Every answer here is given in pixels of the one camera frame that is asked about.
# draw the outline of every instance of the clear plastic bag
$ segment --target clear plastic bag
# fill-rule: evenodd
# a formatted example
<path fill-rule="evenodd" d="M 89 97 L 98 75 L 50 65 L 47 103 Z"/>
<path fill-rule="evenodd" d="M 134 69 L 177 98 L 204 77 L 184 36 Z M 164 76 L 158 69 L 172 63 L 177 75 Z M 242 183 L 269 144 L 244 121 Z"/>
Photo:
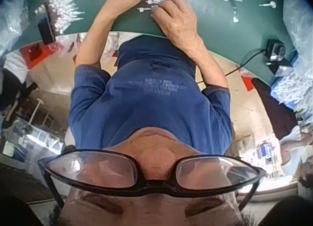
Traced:
<path fill-rule="evenodd" d="M 0 23 L 0 56 L 2 56 L 12 48 L 29 24 L 26 0 L 2 0 Z"/>
<path fill-rule="evenodd" d="M 306 0 L 284 0 L 284 23 L 299 57 L 294 72 L 313 79 L 312 32 L 313 12 Z"/>

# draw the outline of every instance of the eyebrow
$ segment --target eyebrow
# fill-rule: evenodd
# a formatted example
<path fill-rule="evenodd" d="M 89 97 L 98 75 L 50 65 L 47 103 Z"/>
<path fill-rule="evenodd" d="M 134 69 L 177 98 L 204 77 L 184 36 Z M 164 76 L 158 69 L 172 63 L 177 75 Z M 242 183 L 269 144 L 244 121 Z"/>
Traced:
<path fill-rule="evenodd" d="M 195 216 L 222 205 L 224 201 L 219 197 L 206 197 L 193 202 L 185 209 L 186 217 Z"/>

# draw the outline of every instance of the green table surface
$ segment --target green table surface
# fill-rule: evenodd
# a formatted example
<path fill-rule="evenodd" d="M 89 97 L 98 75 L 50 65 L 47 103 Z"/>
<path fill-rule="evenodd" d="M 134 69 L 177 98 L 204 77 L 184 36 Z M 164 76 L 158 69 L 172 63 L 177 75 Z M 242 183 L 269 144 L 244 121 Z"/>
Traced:
<path fill-rule="evenodd" d="M 23 32 L 12 50 L 19 49 L 41 40 L 37 28 L 35 9 L 44 0 L 27 0 L 30 25 Z M 222 0 L 188 0 L 198 16 L 198 33 L 203 38 L 208 50 L 213 51 L 237 64 L 241 64 L 257 50 L 265 49 L 267 40 L 279 39 L 285 43 L 287 58 L 293 56 L 293 45 L 283 23 L 283 0 L 273 0 L 277 8 L 259 7 L 261 3 L 272 0 L 243 0 L 236 2 L 239 22 L 233 22 L 230 2 Z M 83 20 L 75 21 L 65 34 L 87 32 L 105 0 L 75 0 Z M 164 36 L 159 27 L 149 16 L 150 12 L 139 13 L 136 8 L 119 17 L 113 25 L 113 31 L 144 33 Z M 265 65 L 263 55 L 255 57 L 245 68 L 255 76 L 271 85 L 275 77 Z"/>

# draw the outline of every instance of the eyeglass frame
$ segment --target eyeglass frame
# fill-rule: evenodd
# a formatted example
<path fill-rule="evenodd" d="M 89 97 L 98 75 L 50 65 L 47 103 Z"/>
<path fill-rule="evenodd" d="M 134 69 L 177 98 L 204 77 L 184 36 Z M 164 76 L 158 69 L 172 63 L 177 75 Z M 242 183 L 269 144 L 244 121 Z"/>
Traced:
<path fill-rule="evenodd" d="M 136 170 L 137 179 L 136 179 L 135 184 L 127 188 L 99 187 L 99 186 L 72 180 L 68 177 L 60 175 L 59 173 L 51 170 L 48 167 L 48 165 L 54 160 L 62 156 L 74 153 L 74 152 L 108 153 L 108 154 L 112 154 L 116 156 L 121 156 L 123 158 L 127 158 L 132 163 L 134 170 Z M 257 173 L 257 175 L 256 177 L 250 180 L 244 181 L 242 183 L 238 183 L 232 186 L 217 188 L 217 189 L 193 190 L 193 189 L 183 188 L 179 185 L 177 178 L 176 178 L 176 170 L 177 170 L 178 165 L 182 161 L 185 161 L 188 159 L 194 159 L 194 158 L 210 158 L 210 157 L 234 159 L 250 167 L 251 169 L 253 169 Z M 121 153 L 117 153 L 117 152 L 109 151 L 109 150 L 80 149 L 80 150 L 68 151 L 58 156 L 42 158 L 38 160 L 38 165 L 39 165 L 39 168 L 41 170 L 44 180 L 46 181 L 54 199 L 56 200 L 57 204 L 59 205 L 61 209 L 64 206 L 64 201 L 61 195 L 59 194 L 58 190 L 56 189 L 56 186 L 51 176 L 53 176 L 57 180 L 71 187 L 75 187 L 75 188 L 82 189 L 84 191 L 88 191 L 88 192 L 92 192 L 96 194 L 102 194 L 106 196 L 115 196 L 115 197 L 140 197 L 140 196 L 144 196 L 144 195 L 152 194 L 152 193 L 167 194 L 172 197 L 180 197 L 180 198 L 212 197 L 212 196 L 217 196 L 217 195 L 221 195 L 225 193 L 234 192 L 249 184 L 253 184 L 250 192 L 246 194 L 245 198 L 238 205 L 239 211 L 242 211 L 243 208 L 247 205 L 247 203 L 250 201 L 250 199 L 256 192 L 257 188 L 259 187 L 261 179 L 266 176 L 266 171 L 263 168 L 253 166 L 245 161 L 239 160 L 234 157 L 226 156 L 226 155 L 195 155 L 195 156 L 188 156 L 188 157 L 180 158 L 174 163 L 172 170 L 171 170 L 170 178 L 168 180 L 146 180 L 144 178 L 143 172 L 138 162 L 136 161 L 136 159 L 134 159 L 133 157 L 129 155 L 121 154 Z"/>

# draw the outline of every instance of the black cable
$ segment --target black cable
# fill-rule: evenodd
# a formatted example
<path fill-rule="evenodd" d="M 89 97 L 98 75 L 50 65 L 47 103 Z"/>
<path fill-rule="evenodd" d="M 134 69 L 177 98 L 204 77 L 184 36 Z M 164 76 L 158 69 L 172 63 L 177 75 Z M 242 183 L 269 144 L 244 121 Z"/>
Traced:
<path fill-rule="evenodd" d="M 254 57 L 256 57 L 257 55 L 259 55 L 259 54 L 261 54 L 261 53 L 263 53 L 263 52 L 266 52 L 266 50 L 263 49 L 263 50 L 258 51 L 257 53 L 255 53 L 254 55 L 252 55 L 249 59 L 247 59 L 246 62 L 244 62 L 244 63 L 243 63 L 242 65 L 240 65 L 238 68 L 236 68 L 236 69 L 232 70 L 231 72 L 225 74 L 225 77 L 227 77 L 227 76 L 231 75 L 232 73 L 234 73 L 234 72 L 240 70 L 242 67 L 244 67 L 246 64 L 248 64 Z"/>

